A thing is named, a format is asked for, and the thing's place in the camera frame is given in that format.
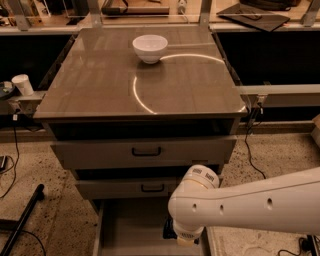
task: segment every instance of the drawer handle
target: drawer handle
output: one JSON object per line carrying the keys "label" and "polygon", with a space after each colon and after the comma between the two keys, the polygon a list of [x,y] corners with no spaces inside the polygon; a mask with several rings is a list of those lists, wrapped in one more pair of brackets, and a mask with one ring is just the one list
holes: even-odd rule
{"label": "drawer handle", "polygon": [[164,191],[164,184],[159,189],[145,189],[144,185],[141,185],[141,191],[144,193],[159,193]]}
{"label": "drawer handle", "polygon": [[161,147],[157,148],[157,152],[151,152],[151,153],[138,153],[135,148],[132,148],[131,153],[134,156],[159,156],[161,154]]}

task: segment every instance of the cable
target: cable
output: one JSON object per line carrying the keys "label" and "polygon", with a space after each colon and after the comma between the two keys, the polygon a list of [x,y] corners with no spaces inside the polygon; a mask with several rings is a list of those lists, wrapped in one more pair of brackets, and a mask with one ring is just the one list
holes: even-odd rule
{"label": "cable", "polygon": [[302,253],[302,243],[303,243],[304,240],[306,240],[304,237],[300,237],[299,238],[299,254],[295,254],[295,253],[290,252],[288,250],[281,249],[281,250],[278,251],[277,256],[280,256],[281,252],[286,252],[286,253],[289,253],[289,254],[294,255],[294,256],[300,256],[301,253]]}
{"label": "cable", "polygon": [[5,174],[6,172],[10,171],[13,167],[14,167],[14,160],[11,156],[6,156],[10,159],[12,165],[9,168],[6,168],[5,170],[0,171],[0,175],[1,174]]}
{"label": "cable", "polygon": [[40,240],[39,237],[37,237],[35,234],[33,234],[33,233],[30,232],[30,231],[21,230],[21,232],[26,233],[26,234],[29,234],[29,235],[33,236],[35,239],[37,239],[38,243],[39,243],[40,246],[41,246],[41,249],[42,249],[42,252],[43,252],[43,256],[46,256],[46,255],[47,255],[47,254],[46,254],[46,250],[44,249],[43,243],[41,242],[41,240]]}
{"label": "cable", "polygon": [[17,160],[16,160],[16,162],[14,163],[14,166],[13,166],[13,180],[12,180],[9,188],[7,189],[7,191],[2,196],[0,196],[0,199],[4,198],[10,192],[10,190],[12,189],[12,187],[13,187],[15,181],[16,181],[16,176],[17,176],[16,168],[17,168],[17,164],[19,162],[20,152],[19,152],[19,148],[18,148],[17,131],[16,131],[16,127],[15,126],[13,126],[13,131],[14,131],[14,140],[15,140],[16,151],[17,151]]}
{"label": "cable", "polygon": [[[260,113],[263,115],[262,106],[261,106],[261,105],[259,105],[259,106],[260,106]],[[255,111],[255,112],[253,112],[252,114],[254,115],[254,119],[255,119],[255,118],[257,117],[257,115],[258,115],[258,112]],[[246,146],[247,146],[247,149],[248,149],[249,163],[250,163],[250,165],[251,165],[257,172],[261,173],[261,175],[263,176],[264,179],[266,179],[266,175],[264,174],[264,172],[261,171],[259,168],[257,168],[257,167],[253,164],[253,162],[252,162],[252,153],[251,153],[251,149],[250,149],[250,146],[249,146],[249,143],[248,143],[247,140],[248,140],[248,134],[249,134],[250,132],[252,132],[252,127],[253,127],[253,126],[254,126],[254,123],[252,123],[252,124],[247,128],[246,137],[245,137],[245,139],[244,139],[244,142],[245,142],[245,144],[246,144]]]}
{"label": "cable", "polygon": [[[15,229],[3,229],[3,230],[5,230],[5,231],[16,231]],[[41,250],[43,252],[43,256],[47,255],[46,254],[46,250],[44,249],[43,243],[41,242],[39,237],[37,237],[34,233],[32,233],[30,231],[27,231],[27,230],[21,230],[21,232],[33,236],[38,241],[38,243],[40,244]]]}

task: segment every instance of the white bowl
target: white bowl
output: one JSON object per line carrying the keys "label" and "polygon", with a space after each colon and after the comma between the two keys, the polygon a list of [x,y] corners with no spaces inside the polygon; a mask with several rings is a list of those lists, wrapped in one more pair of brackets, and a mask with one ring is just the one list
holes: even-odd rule
{"label": "white bowl", "polygon": [[132,42],[135,53],[145,63],[153,64],[166,52],[168,41],[158,35],[139,36]]}

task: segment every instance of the white container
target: white container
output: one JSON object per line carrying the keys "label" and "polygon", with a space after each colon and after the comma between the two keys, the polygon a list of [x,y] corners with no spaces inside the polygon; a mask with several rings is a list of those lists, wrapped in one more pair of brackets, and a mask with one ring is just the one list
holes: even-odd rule
{"label": "white container", "polygon": [[141,60],[148,64],[154,64],[165,54],[168,41],[158,35],[143,35],[134,39],[132,45]]}
{"label": "white container", "polygon": [[23,96],[32,95],[34,92],[28,75],[17,75],[12,78],[11,82],[19,89]]}

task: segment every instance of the speckled floor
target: speckled floor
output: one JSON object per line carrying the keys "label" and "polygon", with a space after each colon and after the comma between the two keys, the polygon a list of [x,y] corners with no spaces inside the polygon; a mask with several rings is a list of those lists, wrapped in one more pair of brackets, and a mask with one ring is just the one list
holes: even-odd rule
{"label": "speckled floor", "polygon": [[[274,177],[302,171],[320,165],[320,150],[307,128],[298,125],[293,129],[256,129],[250,135],[254,163]],[[0,219],[17,220],[38,184],[45,185],[45,199],[38,202],[25,230],[36,234],[42,241],[48,256],[92,255],[98,216],[91,205],[84,201],[74,187],[74,177],[61,168],[51,148],[50,137],[45,133],[18,131],[20,159],[17,178],[8,195],[0,199]],[[238,142],[224,166],[222,186],[232,186],[262,179],[248,162],[245,136],[238,135]],[[13,131],[0,131],[0,155],[17,157]],[[12,181],[12,172],[0,176],[0,195]],[[296,234],[213,227],[209,229],[213,239],[215,256],[275,256],[280,249],[298,253]],[[8,237],[0,233],[0,249]],[[11,255],[43,255],[38,242],[28,234],[22,234]]]}

